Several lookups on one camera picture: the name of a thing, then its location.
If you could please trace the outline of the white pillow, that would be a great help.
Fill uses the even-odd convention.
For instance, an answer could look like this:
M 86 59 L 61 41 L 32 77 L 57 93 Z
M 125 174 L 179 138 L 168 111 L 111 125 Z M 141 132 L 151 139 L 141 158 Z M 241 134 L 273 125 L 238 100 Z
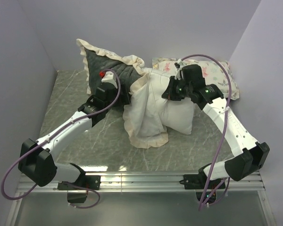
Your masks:
M 139 94 L 143 107 L 141 135 L 156 136 L 170 127 L 189 135 L 192 130 L 194 104 L 188 98 L 171 101 L 162 98 L 170 82 L 171 74 L 152 69 L 147 76 L 145 87 Z

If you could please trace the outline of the grey cream-ruffled pillowcase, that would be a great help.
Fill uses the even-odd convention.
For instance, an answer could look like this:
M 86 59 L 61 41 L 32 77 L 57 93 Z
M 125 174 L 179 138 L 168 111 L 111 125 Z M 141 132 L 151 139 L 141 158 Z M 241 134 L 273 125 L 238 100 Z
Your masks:
M 119 56 L 82 40 L 76 40 L 83 56 L 89 83 L 88 94 L 103 94 L 103 84 L 112 86 L 124 107 L 124 129 L 131 145 L 137 148 L 161 147 L 168 133 L 161 115 L 166 101 L 161 98 L 169 77 L 147 68 L 135 55 Z

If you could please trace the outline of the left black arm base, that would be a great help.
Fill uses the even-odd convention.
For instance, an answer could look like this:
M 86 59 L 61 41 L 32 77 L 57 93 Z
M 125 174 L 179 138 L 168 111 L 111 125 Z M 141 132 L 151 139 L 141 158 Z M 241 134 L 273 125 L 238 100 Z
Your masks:
M 100 202 L 100 194 L 97 192 L 100 188 L 100 175 L 87 175 L 78 165 L 71 163 L 69 165 L 61 164 L 62 176 L 71 176 L 70 180 L 61 180 L 58 182 L 59 191 L 67 191 L 67 202 L 70 206 L 77 209 L 89 209 L 95 207 Z M 90 206 L 78 206 L 87 200 L 89 193 L 97 196 L 97 201 Z

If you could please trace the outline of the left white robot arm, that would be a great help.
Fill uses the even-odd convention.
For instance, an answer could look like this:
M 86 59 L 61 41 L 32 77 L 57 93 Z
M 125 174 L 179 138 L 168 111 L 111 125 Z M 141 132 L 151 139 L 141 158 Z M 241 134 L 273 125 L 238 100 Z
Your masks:
M 56 158 L 78 135 L 103 120 L 111 107 L 129 100 L 125 85 L 118 89 L 102 82 L 66 122 L 46 136 L 36 141 L 29 138 L 22 144 L 20 154 L 25 158 L 18 163 L 18 169 L 40 187 L 53 180 L 68 182 L 74 189 L 85 187 L 86 172 L 74 163 L 56 163 Z

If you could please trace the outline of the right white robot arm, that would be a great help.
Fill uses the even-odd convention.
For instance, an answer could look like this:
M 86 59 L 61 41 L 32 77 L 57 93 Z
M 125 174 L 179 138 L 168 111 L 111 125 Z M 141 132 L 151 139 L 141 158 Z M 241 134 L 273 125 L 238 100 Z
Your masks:
M 207 85 L 198 65 L 179 66 L 177 75 L 171 76 L 162 98 L 181 101 L 190 98 L 223 133 L 233 158 L 212 162 L 200 169 L 198 182 L 201 187 L 209 188 L 216 179 L 230 178 L 240 181 L 261 169 L 269 154 L 267 143 L 258 142 L 241 124 L 228 100 L 215 84 Z

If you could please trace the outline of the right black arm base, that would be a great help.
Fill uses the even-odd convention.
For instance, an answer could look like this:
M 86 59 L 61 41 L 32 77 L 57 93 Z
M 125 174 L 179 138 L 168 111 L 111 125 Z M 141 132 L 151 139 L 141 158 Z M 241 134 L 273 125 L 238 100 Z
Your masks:
M 185 190 L 204 189 L 205 183 L 207 180 L 207 176 L 204 173 L 204 168 L 206 166 L 200 168 L 198 170 L 198 174 L 184 174 L 183 179 L 180 180 L 179 183 L 184 186 Z M 213 190 L 219 184 L 220 181 L 221 181 L 220 179 L 209 181 L 208 189 Z M 204 200 L 208 198 L 208 195 L 210 194 L 210 192 L 211 191 L 206 192 Z M 202 192 L 196 193 L 196 197 L 198 201 L 200 201 L 201 195 L 202 195 Z M 217 198 L 217 195 L 216 195 L 216 192 L 214 192 L 213 195 L 209 198 L 208 203 L 213 204 L 216 201 L 216 198 Z

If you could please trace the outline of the floral animal print pillow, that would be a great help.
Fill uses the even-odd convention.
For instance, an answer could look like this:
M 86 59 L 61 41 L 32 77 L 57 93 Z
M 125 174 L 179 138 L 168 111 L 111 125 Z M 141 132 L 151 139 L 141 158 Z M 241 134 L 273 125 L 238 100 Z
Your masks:
M 152 67 L 154 69 L 175 75 L 177 72 L 175 63 L 177 63 L 177 61 L 177 58 L 153 58 Z M 205 78 L 206 84 L 215 84 L 222 91 L 225 97 L 228 97 L 229 94 L 229 85 L 227 79 L 229 78 L 232 87 L 231 99 L 239 99 L 240 93 L 238 86 L 233 79 L 233 74 L 231 72 L 229 62 L 221 61 L 219 62 L 220 66 L 218 66 L 217 63 L 213 61 L 186 59 L 183 63 L 184 65 L 199 65 L 202 69 L 202 75 Z

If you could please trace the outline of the aluminium mounting rail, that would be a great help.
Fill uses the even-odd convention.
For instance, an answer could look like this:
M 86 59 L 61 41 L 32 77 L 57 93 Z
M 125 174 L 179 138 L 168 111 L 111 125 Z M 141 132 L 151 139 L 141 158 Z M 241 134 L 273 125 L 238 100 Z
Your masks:
M 196 172 L 147 171 L 147 172 L 89 172 L 88 176 L 100 176 L 100 193 L 113 192 L 188 192 L 179 183 L 184 174 Z M 265 186 L 259 172 L 255 172 L 236 182 L 231 180 L 228 191 L 264 191 Z

